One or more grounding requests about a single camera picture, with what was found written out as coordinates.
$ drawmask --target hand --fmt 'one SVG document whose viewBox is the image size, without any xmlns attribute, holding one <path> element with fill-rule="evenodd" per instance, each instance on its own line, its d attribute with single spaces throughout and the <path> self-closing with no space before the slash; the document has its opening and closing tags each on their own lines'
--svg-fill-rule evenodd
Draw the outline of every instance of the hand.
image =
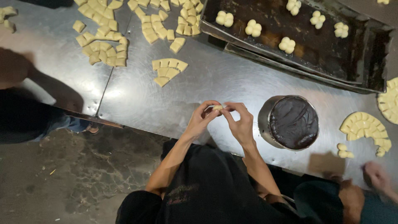
<svg viewBox="0 0 398 224">
<path fill-rule="evenodd" d="M 22 55 L 0 47 L 0 89 L 19 85 L 28 75 L 31 63 Z"/>
<path fill-rule="evenodd" d="M 363 171 L 370 179 L 371 184 L 375 189 L 382 191 L 385 194 L 392 191 L 390 177 L 379 164 L 375 162 L 367 162 L 363 166 Z"/>
<path fill-rule="evenodd" d="M 221 104 L 215 100 L 208 100 L 203 102 L 193 112 L 192 117 L 189 120 L 189 124 L 183 133 L 183 136 L 186 136 L 191 140 L 198 139 L 198 137 L 206 129 L 210 121 L 214 120 L 214 118 L 216 118 L 220 114 L 218 110 L 213 111 L 212 107 L 209 108 L 209 106 L 211 105 Z"/>
<path fill-rule="evenodd" d="M 253 138 L 253 115 L 249 113 L 243 103 L 226 102 L 227 105 L 221 110 L 231 129 L 232 135 L 242 147 L 255 143 Z M 235 121 L 230 112 L 236 110 L 240 114 L 240 120 Z"/>
<path fill-rule="evenodd" d="M 343 181 L 340 184 L 339 198 L 343 204 L 344 223 L 359 223 L 365 203 L 362 189 L 352 185 L 352 179 Z"/>
</svg>

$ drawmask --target dark baking tray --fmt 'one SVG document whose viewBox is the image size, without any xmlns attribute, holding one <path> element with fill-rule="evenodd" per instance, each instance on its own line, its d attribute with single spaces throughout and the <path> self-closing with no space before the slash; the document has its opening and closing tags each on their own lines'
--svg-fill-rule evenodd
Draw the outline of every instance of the dark baking tray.
<svg viewBox="0 0 398 224">
<path fill-rule="evenodd" d="M 392 27 L 353 11 L 332 0 L 302 1 L 300 12 L 292 16 L 282 0 L 207 0 L 200 29 L 212 36 L 265 56 L 273 61 L 327 80 L 347 84 L 355 91 L 384 92 L 385 58 Z M 230 28 L 215 22 L 218 11 L 234 15 Z M 323 27 L 316 30 L 309 22 L 315 10 L 326 16 Z M 257 38 L 245 33 L 247 22 L 255 19 L 262 26 Z M 334 24 L 349 26 L 349 36 L 336 38 Z M 287 36 L 296 41 L 293 54 L 279 50 Z"/>
</svg>

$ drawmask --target metal pot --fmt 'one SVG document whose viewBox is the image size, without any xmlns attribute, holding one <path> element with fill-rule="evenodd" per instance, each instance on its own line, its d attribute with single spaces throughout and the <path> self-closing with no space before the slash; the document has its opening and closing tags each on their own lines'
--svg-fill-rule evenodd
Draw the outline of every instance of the metal pot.
<svg viewBox="0 0 398 224">
<path fill-rule="evenodd" d="M 287 148 L 285 146 L 283 146 L 282 144 L 280 144 L 273 136 L 272 131 L 271 131 L 271 126 L 270 126 L 270 117 L 271 117 L 271 111 L 274 109 L 275 105 L 282 99 L 285 99 L 287 97 L 299 97 L 301 99 L 303 99 L 304 101 L 306 101 L 314 110 L 316 115 L 318 116 L 318 113 L 316 112 L 316 109 L 314 108 L 314 106 L 304 97 L 302 96 L 297 96 L 297 95 L 287 95 L 287 96 L 273 96 L 270 99 L 268 99 L 263 107 L 261 108 L 259 114 L 258 114 L 258 128 L 260 131 L 261 136 L 263 137 L 263 139 L 268 142 L 269 144 L 271 144 L 272 146 L 276 147 L 276 148 L 280 148 L 280 149 L 289 149 L 292 151 L 301 151 L 304 150 L 308 147 L 310 147 L 315 141 L 316 139 L 309 144 L 308 146 L 306 146 L 305 148 L 302 149 L 290 149 Z M 318 117 L 318 133 L 316 138 L 318 138 L 319 135 L 319 117 Z"/>
</svg>

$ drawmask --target stained floor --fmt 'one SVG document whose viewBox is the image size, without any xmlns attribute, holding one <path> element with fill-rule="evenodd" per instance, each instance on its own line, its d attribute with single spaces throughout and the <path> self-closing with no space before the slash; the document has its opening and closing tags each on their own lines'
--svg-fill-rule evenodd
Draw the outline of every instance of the stained floor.
<svg viewBox="0 0 398 224">
<path fill-rule="evenodd" d="M 114 223 L 124 197 L 144 188 L 168 139 L 104 126 L 97 135 L 57 130 L 41 142 L 0 145 L 1 222 Z"/>
</svg>

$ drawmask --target stainless steel table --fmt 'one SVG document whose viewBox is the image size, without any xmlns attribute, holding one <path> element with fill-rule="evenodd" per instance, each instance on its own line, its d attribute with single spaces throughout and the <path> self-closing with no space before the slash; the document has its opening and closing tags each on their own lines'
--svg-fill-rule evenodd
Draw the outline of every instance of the stainless steel table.
<svg viewBox="0 0 398 224">
<path fill-rule="evenodd" d="M 374 18 L 397 26 L 395 11 L 398 3 L 378 5 L 375 0 L 348 2 L 354 9 L 373 15 Z M 176 29 L 181 7 L 171 6 L 169 18 L 164 22 L 167 29 Z M 158 9 L 148 7 L 148 15 Z M 264 160 L 290 170 L 321 176 L 324 171 L 344 173 L 356 184 L 364 186 L 360 166 L 370 160 L 386 165 L 391 173 L 397 169 L 398 126 L 386 121 L 376 105 L 376 95 L 361 95 L 328 87 L 316 82 L 303 80 L 279 71 L 273 67 L 258 64 L 236 55 L 223 52 L 209 43 L 209 37 L 185 37 L 186 44 L 178 54 L 169 50 L 167 40 L 157 40 L 150 45 L 141 32 L 141 22 L 133 15 L 126 33 L 130 40 L 127 67 L 115 68 L 98 112 L 102 119 L 179 138 L 192 111 L 205 100 L 219 102 L 243 102 L 254 115 L 254 138 Z M 394 40 L 388 56 L 388 76 L 396 76 L 398 55 Z M 177 58 L 189 64 L 183 73 L 160 88 L 153 80 L 156 72 L 151 61 L 161 58 Z M 257 115 L 264 102 L 275 95 L 296 94 L 307 98 L 317 109 L 320 117 L 320 134 L 308 149 L 293 152 L 277 149 L 265 142 L 258 130 Z M 380 119 L 386 126 L 393 148 L 384 158 L 376 158 L 377 147 L 371 139 L 347 142 L 345 134 L 339 131 L 343 120 L 352 112 L 363 111 Z M 208 132 L 199 142 L 210 136 L 224 151 L 243 155 L 243 150 L 232 136 L 228 123 L 223 117 L 216 118 L 208 126 Z M 355 159 L 340 159 L 336 156 L 338 143 L 347 144 Z"/>
<path fill-rule="evenodd" d="M 95 34 L 98 25 L 77 11 L 75 3 L 69 8 L 49 9 L 16 0 L 2 0 L 0 7 L 6 6 L 13 6 L 19 12 L 18 16 L 9 18 L 16 24 L 17 31 L 11 34 L 0 24 L 0 47 L 27 54 L 33 59 L 38 70 L 48 76 L 40 77 L 38 81 L 56 99 L 55 106 L 96 115 L 112 67 L 88 63 L 88 57 L 81 53 L 82 48 L 75 40 L 79 34 L 72 26 L 75 20 L 81 20 L 87 25 L 83 32 Z M 130 17 L 127 6 L 115 11 L 121 33 L 125 33 Z"/>
</svg>

